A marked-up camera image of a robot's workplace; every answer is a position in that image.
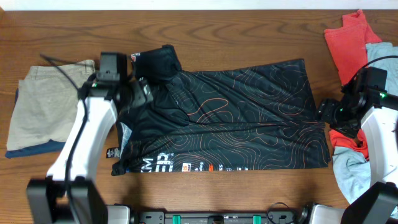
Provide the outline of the black orange patterned jersey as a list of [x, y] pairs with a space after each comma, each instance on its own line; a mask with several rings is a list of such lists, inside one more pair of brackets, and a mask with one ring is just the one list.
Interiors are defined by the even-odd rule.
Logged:
[[112, 175], [328, 166], [303, 59], [189, 72], [164, 45], [131, 62], [152, 100], [119, 115]]

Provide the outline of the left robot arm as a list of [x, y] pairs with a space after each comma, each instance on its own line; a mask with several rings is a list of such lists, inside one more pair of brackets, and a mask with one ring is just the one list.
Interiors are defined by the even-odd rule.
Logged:
[[69, 137], [44, 179], [26, 193], [34, 223], [131, 223], [127, 205], [107, 205], [95, 186], [106, 137], [122, 106], [142, 106], [153, 96], [146, 79], [88, 80], [78, 89], [78, 111]]

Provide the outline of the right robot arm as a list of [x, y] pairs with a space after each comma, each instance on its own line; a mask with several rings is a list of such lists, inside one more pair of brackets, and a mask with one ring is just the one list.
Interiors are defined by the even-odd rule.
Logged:
[[324, 102], [320, 114], [347, 136], [362, 131], [368, 155], [335, 148], [333, 171], [349, 206], [315, 205], [309, 223], [396, 222], [397, 97], [376, 90], [346, 94], [338, 103]]

